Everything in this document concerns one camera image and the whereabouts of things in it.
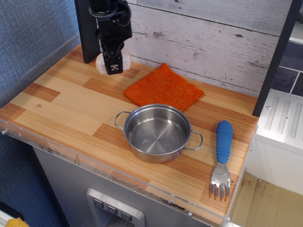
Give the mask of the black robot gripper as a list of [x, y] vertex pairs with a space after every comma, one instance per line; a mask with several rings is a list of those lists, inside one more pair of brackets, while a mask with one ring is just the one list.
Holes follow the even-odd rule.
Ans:
[[103, 60], [108, 75], [123, 72], [121, 49], [132, 37], [131, 9], [125, 0], [95, 1], [97, 37], [101, 41]]

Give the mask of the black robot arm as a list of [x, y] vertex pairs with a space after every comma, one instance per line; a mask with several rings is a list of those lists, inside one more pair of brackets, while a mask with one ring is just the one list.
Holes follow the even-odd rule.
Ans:
[[123, 72], [124, 41], [132, 37], [131, 9], [125, 0], [91, 0], [89, 13], [96, 19], [106, 73]]

